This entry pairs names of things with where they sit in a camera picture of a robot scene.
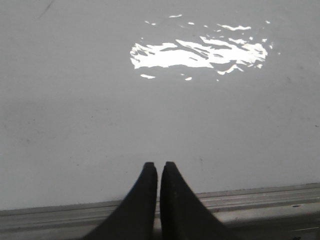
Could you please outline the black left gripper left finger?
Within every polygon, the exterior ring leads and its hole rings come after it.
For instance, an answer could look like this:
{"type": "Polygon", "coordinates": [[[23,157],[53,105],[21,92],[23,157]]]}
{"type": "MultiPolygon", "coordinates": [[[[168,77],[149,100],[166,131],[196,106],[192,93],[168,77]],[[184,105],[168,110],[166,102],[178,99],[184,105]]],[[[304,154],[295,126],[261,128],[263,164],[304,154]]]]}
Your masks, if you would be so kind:
{"type": "Polygon", "coordinates": [[[157,202],[158,174],[146,162],[133,187],[120,205],[84,240],[151,240],[157,202]]]}

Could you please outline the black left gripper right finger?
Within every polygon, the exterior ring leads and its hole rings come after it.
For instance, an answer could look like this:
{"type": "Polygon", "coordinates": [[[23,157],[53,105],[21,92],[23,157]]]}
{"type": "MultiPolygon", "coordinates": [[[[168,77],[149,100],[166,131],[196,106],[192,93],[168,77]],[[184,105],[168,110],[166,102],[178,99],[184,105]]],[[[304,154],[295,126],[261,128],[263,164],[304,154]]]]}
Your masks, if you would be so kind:
{"type": "Polygon", "coordinates": [[[164,240],[239,240],[201,203],[174,162],[166,162],[160,187],[164,240]]]}

